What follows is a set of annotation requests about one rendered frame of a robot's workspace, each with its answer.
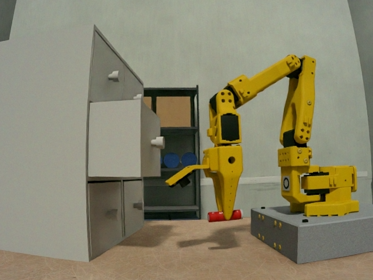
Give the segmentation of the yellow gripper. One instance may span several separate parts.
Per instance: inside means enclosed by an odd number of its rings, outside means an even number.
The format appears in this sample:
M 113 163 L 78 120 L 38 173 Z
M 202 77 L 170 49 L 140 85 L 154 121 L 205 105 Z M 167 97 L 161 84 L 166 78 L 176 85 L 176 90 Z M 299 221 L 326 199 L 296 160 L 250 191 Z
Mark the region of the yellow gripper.
M 167 180 L 166 184 L 172 188 L 180 184 L 184 188 L 190 183 L 188 177 L 196 172 L 193 169 L 203 169 L 206 178 L 213 180 L 218 211 L 223 211 L 225 219 L 229 220 L 233 214 L 238 182 L 243 171 L 242 146 L 214 145 L 214 148 L 206 149 L 203 153 L 205 156 L 202 165 L 187 166 Z

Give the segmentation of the red aa battery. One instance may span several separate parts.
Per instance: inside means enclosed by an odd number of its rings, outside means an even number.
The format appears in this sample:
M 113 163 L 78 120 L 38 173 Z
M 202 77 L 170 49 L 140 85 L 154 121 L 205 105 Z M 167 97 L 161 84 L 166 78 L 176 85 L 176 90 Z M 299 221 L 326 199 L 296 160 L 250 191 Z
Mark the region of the red aa battery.
M 242 209 L 233 210 L 233 214 L 229 220 L 226 220 L 223 211 L 209 212 L 207 215 L 209 222 L 222 222 L 243 219 L 244 213 Z

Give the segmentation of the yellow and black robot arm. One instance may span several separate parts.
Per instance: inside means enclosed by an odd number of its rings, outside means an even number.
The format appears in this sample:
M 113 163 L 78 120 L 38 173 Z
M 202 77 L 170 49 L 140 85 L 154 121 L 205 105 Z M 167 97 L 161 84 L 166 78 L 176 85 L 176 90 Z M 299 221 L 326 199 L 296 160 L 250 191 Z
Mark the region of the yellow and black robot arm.
M 290 212 L 304 212 L 307 217 L 343 216 L 359 212 L 359 202 L 351 200 L 353 167 L 310 165 L 312 149 L 307 142 L 314 114 L 315 70 L 316 59 L 291 54 L 249 79 L 245 75 L 235 78 L 210 99 L 207 136 L 216 147 L 240 144 L 241 120 L 236 109 L 279 79 L 290 78 L 279 138 L 284 148 L 277 150 L 281 196 L 290 202 Z M 301 189 L 306 194 L 300 193 L 303 173 Z

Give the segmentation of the grey chest of drawers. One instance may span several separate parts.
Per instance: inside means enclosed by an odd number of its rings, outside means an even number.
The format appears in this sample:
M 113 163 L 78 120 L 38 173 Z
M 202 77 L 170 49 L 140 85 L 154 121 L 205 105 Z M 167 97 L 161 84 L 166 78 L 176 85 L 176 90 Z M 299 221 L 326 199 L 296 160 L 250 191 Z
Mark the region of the grey chest of drawers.
M 90 262 L 124 236 L 123 180 L 88 177 L 95 24 L 0 42 L 0 250 Z M 90 256 L 88 181 L 121 184 L 122 238 Z

